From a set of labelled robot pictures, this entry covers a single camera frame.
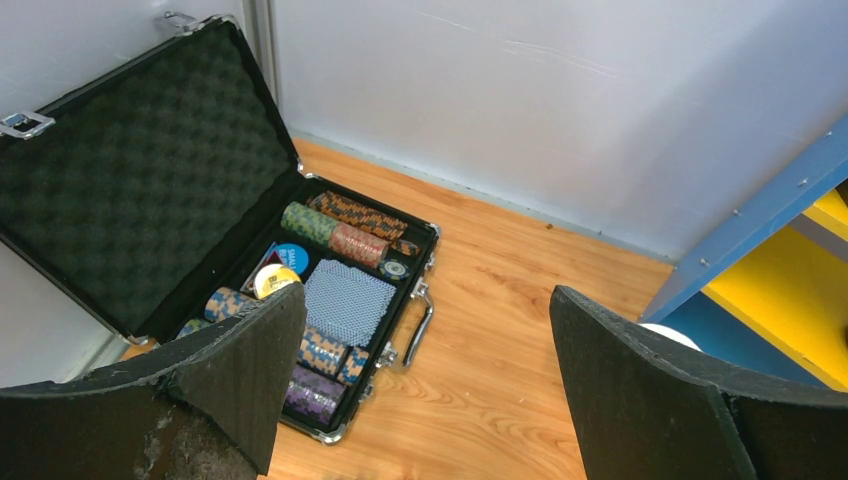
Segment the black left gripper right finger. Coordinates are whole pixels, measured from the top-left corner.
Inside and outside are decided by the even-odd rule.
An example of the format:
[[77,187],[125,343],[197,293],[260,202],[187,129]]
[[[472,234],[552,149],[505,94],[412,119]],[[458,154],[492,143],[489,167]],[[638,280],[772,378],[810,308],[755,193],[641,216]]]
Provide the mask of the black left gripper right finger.
[[698,352],[556,287],[550,320],[591,479],[843,479],[847,396]]

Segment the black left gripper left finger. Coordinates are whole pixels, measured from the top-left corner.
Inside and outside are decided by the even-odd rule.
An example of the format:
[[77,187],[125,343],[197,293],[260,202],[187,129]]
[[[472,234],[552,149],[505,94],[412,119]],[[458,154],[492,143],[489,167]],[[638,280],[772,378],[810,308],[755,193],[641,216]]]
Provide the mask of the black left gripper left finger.
[[305,327],[300,284],[76,380],[1,392],[5,479],[254,479]]

